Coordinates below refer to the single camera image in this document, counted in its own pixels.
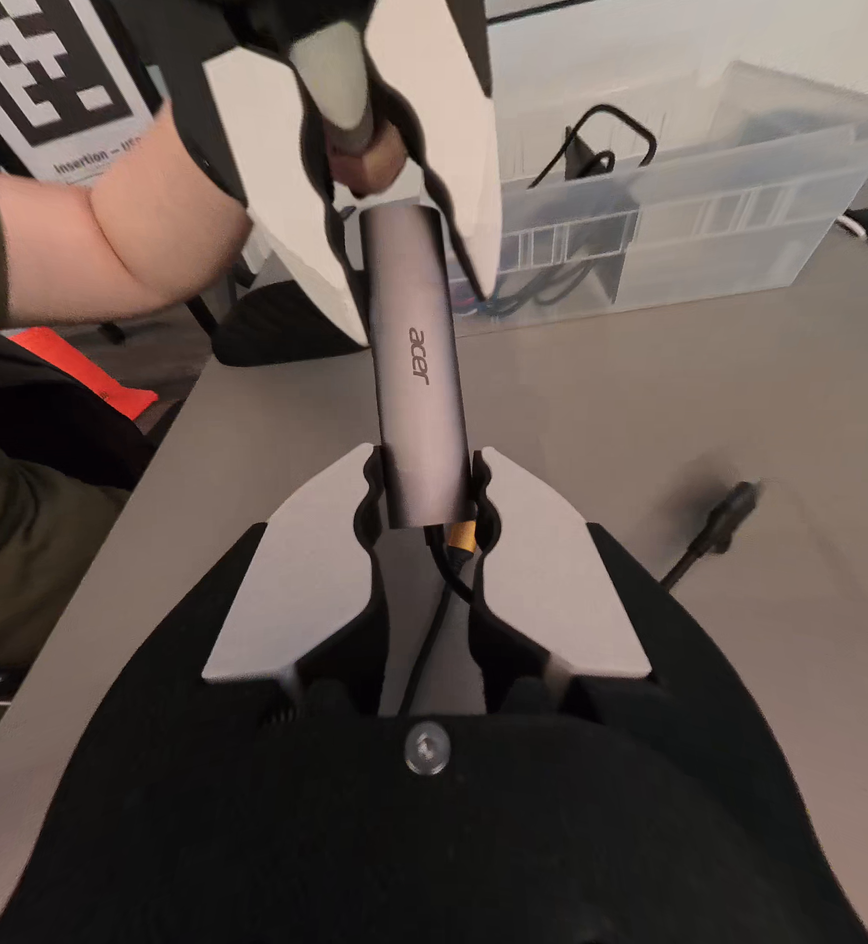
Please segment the clear plastic bin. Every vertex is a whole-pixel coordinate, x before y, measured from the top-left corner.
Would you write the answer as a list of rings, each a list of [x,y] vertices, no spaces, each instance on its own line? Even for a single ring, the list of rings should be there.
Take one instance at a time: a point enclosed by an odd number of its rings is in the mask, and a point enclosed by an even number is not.
[[[498,116],[503,237],[458,335],[790,285],[868,178],[868,96],[737,62],[714,82],[589,82]]]

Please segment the person's left hand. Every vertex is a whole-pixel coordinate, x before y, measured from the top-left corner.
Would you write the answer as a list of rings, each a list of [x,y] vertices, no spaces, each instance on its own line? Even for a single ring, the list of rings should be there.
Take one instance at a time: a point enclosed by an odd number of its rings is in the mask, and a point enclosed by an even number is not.
[[[391,121],[385,119],[375,127],[367,149],[358,155],[347,154],[331,143],[329,130],[325,129],[324,137],[330,174],[354,198],[380,195],[404,170],[408,152]]]

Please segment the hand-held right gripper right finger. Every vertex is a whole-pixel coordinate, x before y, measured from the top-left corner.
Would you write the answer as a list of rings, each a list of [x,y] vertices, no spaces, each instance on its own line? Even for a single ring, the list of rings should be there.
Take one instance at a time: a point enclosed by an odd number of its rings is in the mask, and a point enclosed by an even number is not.
[[[652,670],[588,522],[496,448],[475,454],[485,616],[533,649],[555,679],[645,679]]]

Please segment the black framed sign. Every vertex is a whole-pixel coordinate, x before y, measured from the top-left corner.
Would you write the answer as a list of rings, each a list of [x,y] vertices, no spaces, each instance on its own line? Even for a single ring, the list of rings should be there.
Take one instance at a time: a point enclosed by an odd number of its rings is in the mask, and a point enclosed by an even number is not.
[[[162,100],[112,2],[0,1],[0,170],[90,187]]]

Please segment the slim grey usb hub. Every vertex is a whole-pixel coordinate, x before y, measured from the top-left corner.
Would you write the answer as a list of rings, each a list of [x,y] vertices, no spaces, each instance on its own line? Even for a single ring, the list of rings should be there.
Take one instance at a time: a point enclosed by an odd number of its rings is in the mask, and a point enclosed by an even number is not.
[[[360,232],[389,525],[470,520],[471,456],[440,213],[372,206]]]

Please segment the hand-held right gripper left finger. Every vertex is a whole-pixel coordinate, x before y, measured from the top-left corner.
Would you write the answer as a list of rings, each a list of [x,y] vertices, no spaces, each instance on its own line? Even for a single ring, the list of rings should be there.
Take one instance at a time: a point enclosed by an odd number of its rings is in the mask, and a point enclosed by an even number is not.
[[[303,683],[339,670],[383,678],[389,608],[375,545],[380,448],[358,444],[286,498],[204,665],[205,681]]]

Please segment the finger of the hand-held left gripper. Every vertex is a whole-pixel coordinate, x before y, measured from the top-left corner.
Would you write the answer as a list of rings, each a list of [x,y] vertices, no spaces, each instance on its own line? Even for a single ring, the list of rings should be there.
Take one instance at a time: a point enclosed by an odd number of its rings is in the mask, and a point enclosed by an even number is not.
[[[451,246],[481,299],[499,270],[502,196],[481,2],[375,2],[368,53]]]
[[[344,230],[325,180],[323,118],[345,148],[371,137],[362,44],[201,44],[199,61],[248,213],[312,303],[369,346]]]

